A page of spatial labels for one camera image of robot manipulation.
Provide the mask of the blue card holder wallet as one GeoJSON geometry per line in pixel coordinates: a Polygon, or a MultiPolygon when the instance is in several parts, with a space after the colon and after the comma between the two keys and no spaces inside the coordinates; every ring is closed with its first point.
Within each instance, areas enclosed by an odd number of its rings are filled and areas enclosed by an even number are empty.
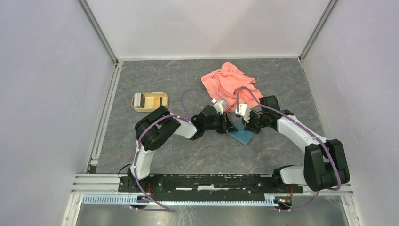
{"type": "Polygon", "coordinates": [[[245,130],[243,124],[235,123],[234,127],[237,130],[233,132],[228,132],[227,134],[236,141],[238,141],[239,143],[241,143],[242,145],[247,145],[255,135],[255,133],[249,130],[245,130]]]}

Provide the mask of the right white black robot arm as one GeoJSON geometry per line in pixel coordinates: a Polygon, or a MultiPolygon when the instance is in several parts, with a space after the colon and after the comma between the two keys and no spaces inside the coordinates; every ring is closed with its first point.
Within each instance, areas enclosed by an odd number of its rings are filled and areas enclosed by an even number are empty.
{"type": "Polygon", "coordinates": [[[247,104],[236,108],[245,129],[258,134],[262,128],[272,128],[304,154],[302,165],[274,170],[271,184],[275,191],[284,192],[291,184],[307,186],[315,192],[339,190],[341,185],[349,183],[350,173],[341,141],[327,139],[306,127],[291,111],[280,109],[275,96],[262,97],[258,103],[262,108],[259,112],[250,110],[247,104]]]}

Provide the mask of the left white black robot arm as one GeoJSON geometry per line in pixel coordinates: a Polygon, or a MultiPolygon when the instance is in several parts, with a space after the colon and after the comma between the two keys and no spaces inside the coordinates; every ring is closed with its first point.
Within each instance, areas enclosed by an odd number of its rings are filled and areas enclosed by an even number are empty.
{"type": "Polygon", "coordinates": [[[199,114],[192,116],[189,120],[171,113],[164,106],[142,118],[135,125],[136,153],[128,169],[130,186],[137,192],[142,192],[147,188],[147,177],[150,175],[154,153],[172,135],[196,140],[208,130],[214,130],[219,134],[238,131],[226,113],[221,113],[210,105],[205,106],[199,114]]]}

